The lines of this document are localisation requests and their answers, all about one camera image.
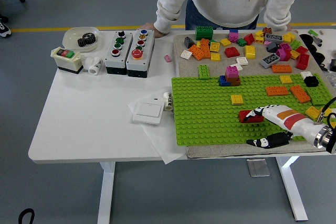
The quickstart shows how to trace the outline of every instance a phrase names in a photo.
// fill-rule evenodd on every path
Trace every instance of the jeans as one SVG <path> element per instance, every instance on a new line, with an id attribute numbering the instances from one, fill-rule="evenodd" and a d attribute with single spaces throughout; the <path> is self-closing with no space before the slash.
<path id="1" fill-rule="evenodd" d="M 230 29 L 238 29 L 238 30 L 254 30 L 257 27 L 259 15 L 256 19 L 247 26 L 242 27 L 224 27 L 218 24 L 215 24 L 205 18 L 202 14 L 200 14 L 192 0 L 188 0 L 186 12 L 185 12 L 185 29 L 186 30 L 196 30 L 196 26 L 212 26 L 215 30 L 217 28 L 222 28 L 223 30 L 230 30 Z"/>

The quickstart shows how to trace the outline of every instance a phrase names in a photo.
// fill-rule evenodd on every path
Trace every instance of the hand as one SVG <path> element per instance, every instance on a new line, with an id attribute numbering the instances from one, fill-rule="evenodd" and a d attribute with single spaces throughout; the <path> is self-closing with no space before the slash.
<path id="1" fill-rule="evenodd" d="M 293 30 L 291 25 L 287 24 L 286 26 L 287 26 L 286 31 L 292 31 L 292 32 L 297 33 L 297 34 L 299 33 L 297 30 Z"/>
<path id="2" fill-rule="evenodd" d="M 143 26 L 140 26 L 139 29 L 154 30 L 155 38 L 161 38 L 166 35 L 157 30 L 154 26 L 154 23 L 146 23 Z"/>

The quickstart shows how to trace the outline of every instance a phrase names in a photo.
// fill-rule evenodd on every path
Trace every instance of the gray floor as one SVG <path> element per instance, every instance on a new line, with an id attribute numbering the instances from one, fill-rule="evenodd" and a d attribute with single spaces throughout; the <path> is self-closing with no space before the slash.
<path id="1" fill-rule="evenodd" d="M 335 0 L 296 0 L 292 21 L 334 22 L 335 9 Z M 0 1 L 11 29 L 136 26 L 155 11 L 156 0 Z M 0 223 L 17 223 L 28 207 L 34 224 L 97 222 L 99 164 L 37 165 L 27 155 L 56 72 L 50 50 L 63 34 L 0 38 Z M 291 166 L 308 223 L 335 223 L 335 160 L 300 157 Z M 276 161 L 267 162 L 267 178 L 251 178 L 245 159 L 118 163 L 111 222 L 295 223 Z"/>

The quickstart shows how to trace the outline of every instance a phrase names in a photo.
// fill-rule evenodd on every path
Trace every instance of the sneaker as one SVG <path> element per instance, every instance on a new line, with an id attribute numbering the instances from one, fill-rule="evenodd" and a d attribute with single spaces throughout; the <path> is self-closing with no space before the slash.
<path id="1" fill-rule="evenodd" d="M 1 37 L 9 37 L 12 34 L 10 29 L 5 26 L 5 24 L 0 19 L 0 36 Z"/>

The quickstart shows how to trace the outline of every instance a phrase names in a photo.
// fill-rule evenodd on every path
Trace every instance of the table leg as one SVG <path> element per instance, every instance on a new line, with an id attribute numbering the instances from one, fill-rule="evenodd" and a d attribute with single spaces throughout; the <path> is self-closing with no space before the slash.
<path id="1" fill-rule="evenodd" d="M 115 162 L 100 163 L 104 170 L 103 183 L 101 185 L 100 204 L 98 212 L 98 224 L 109 224 L 112 204 L 112 192 L 114 181 Z"/>
<path id="2" fill-rule="evenodd" d="M 308 220 L 306 211 L 304 209 L 298 187 L 296 186 L 290 165 L 298 159 L 299 156 L 293 157 L 276 157 L 283 183 L 292 206 L 292 211 L 296 221 Z"/>

